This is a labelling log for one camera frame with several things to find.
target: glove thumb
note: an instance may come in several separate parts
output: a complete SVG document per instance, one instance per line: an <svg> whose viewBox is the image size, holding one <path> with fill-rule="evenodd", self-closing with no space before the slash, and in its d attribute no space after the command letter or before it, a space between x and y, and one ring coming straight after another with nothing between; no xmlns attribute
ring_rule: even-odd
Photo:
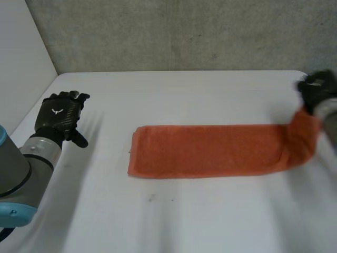
<svg viewBox="0 0 337 253"><path fill-rule="evenodd" d="M67 141L74 142L80 148L86 148L88 146L88 141L77 130L72 132Z"/></svg>

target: white logo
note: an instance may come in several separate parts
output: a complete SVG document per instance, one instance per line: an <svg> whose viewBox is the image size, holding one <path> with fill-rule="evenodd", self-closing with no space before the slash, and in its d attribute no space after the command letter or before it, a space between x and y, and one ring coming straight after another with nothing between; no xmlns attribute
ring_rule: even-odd
<svg viewBox="0 0 337 253"><path fill-rule="evenodd" d="M63 112L63 109L60 111L55 111L54 109L52 109L52 112L55 113L55 115L57 115L58 113Z"/></svg>
<svg viewBox="0 0 337 253"><path fill-rule="evenodd" d="M316 79L314 82L308 83L308 85L311 85L311 86L322 86L323 83L324 83L324 80Z"/></svg>

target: white table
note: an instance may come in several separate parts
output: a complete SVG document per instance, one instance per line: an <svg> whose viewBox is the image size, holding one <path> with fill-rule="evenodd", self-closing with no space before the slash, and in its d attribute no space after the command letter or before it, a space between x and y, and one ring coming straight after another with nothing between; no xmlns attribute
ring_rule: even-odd
<svg viewBox="0 0 337 253"><path fill-rule="evenodd" d="M287 123L298 71L71 73L44 93L92 97L79 125L89 147L64 144L33 222L0 252L333 252L337 179L317 158L260 177L128 177L142 125ZM42 98L13 133L33 133Z"/></svg>

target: orange towel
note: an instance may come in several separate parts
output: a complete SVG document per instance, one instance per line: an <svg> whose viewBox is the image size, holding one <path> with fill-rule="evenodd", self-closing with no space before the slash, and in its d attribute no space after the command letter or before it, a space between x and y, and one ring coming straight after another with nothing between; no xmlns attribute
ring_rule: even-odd
<svg viewBox="0 0 337 253"><path fill-rule="evenodd" d="M319 131L303 109L288 125L143 126L133 134L128 173L163 179L283 171L313 156Z"/></svg>

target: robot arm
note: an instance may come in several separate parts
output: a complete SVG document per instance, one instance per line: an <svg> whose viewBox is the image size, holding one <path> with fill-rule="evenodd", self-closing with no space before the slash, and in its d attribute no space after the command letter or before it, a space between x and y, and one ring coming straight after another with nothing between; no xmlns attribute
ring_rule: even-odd
<svg viewBox="0 0 337 253"><path fill-rule="evenodd" d="M52 94L43 101L33 134L19 150L0 127L0 241L15 227L29 224L61 155L63 141L88 143L76 130L84 102L76 91Z"/></svg>
<svg viewBox="0 0 337 253"><path fill-rule="evenodd" d="M327 70L308 75L298 83L298 91L308 113L321 120L323 131L337 154L337 80L334 74Z"/></svg>

